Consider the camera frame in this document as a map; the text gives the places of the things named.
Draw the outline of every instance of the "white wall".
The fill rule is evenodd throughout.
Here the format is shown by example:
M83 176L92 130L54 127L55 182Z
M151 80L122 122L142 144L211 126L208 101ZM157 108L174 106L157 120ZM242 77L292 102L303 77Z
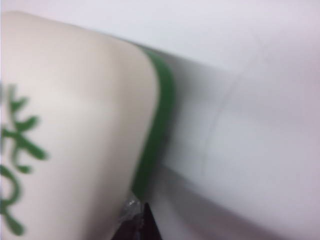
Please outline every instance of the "white wall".
M164 239L320 239L319 1L3 0L2 10L166 52L177 83L170 170L150 196Z

